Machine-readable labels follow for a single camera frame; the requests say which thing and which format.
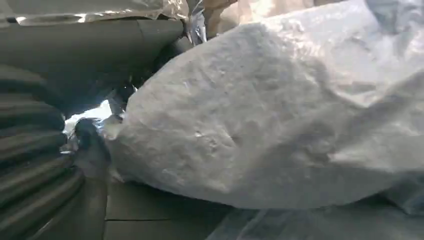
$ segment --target clear plastic wrap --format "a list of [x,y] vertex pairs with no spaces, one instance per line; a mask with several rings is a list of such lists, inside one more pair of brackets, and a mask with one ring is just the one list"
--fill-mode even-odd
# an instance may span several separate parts
[[328,4],[185,52],[129,99],[118,171],[252,209],[348,204],[423,171],[423,9]]
[[424,175],[410,177],[383,195],[405,213],[424,216]]
[[5,28],[9,26],[9,23],[7,21],[7,13],[9,9],[9,5],[6,0],[0,0],[0,28]]
[[377,199],[316,210],[234,209],[206,240],[422,240],[423,224]]
[[157,19],[161,14],[180,20],[188,20],[189,17],[186,0],[9,0],[7,3],[14,13],[13,17],[23,26],[85,23],[126,17]]

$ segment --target plastic wrapping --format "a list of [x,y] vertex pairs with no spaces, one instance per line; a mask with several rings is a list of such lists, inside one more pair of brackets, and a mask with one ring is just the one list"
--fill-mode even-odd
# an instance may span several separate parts
[[161,14],[188,20],[189,15],[186,0],[13,0],[7,3],[14,13],[13,17],[23,26],[85,23],[127,17],[156,19]]
[[383,194],[410,215],[424,215],[424,176],[411,177]]
[[422,171],[423,3],[372,3],[244,24],[171,60],[110,139],[123,179],[240,208],[307,209]]
[[0,0],[0,28],[9,26],[7,21],[7,14],[9,9],[9,5],[6,0]]
[[206,43],[207,41],[204,11],[203,0],[199,0],[190,14],[189,35],[194,45]]
[[423,224],[374,200],[317,210],[235,209],[206,240],[422,240]]

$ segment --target white plastic bag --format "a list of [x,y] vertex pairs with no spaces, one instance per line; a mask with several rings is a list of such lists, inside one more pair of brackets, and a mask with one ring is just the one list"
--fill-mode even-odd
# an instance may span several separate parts
[[111,138],[123,179],[240,208],[305,209],[422,171],[423,2],[371,4],[244,24],[170,61]]

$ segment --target crumpled plastic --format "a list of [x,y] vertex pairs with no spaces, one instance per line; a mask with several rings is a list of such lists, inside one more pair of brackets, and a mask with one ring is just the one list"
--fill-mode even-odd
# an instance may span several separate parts
[[234,209],[206,240],[421,240],[423,224],[367,199],[315,210]]
[[186,0],[1,0],[22,26],[86,23],[128,17],[157,19],[159,15],[188,20]]
[[239,208],[309,209],[424,167],[423,2],[351,0],[238,26],[130,99],[125,181]]
[[405,213],[424,216],[424,175],[410,177],[382,195]]

